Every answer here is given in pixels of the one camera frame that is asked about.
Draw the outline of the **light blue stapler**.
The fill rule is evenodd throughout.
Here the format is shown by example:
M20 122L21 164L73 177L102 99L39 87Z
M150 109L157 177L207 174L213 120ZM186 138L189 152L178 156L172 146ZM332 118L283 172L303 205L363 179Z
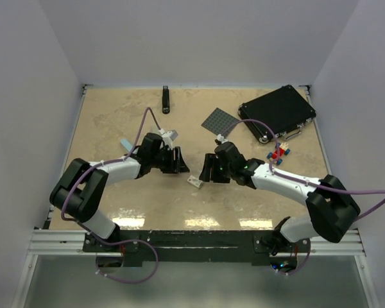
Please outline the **light blue stapler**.
M133 148L133 144L130 143L127 139L121 139L120 140L120 145L122 146L122 148L127 152L131 152L132 148Z

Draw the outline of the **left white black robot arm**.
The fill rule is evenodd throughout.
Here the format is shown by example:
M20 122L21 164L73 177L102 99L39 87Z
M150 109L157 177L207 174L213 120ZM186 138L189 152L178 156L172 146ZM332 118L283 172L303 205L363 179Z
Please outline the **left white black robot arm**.
M147 133L141 145L124 157L87 162L74 159L64 171L49 202L62 212L62 219L75 221L98 236L97 243L106 252L119 247L118 226L99 210L105 187L123 180L136 180L152 169L164 174L188 173L190 170L179 146L171 146L163 136Z

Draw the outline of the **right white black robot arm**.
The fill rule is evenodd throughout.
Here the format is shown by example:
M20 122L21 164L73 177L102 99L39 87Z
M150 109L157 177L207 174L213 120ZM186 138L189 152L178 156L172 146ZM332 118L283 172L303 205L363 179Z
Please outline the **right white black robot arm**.
M205 155L199 179L219 184L234 181L306 206L307 215L284 218L274 228L271 237L264 240L265 245L280 252L288 252L297 241L316 236L338 243L361 212L335 176L319 179L288 172L279 176L265 161L246 159L232 142L220 144L213 153Z

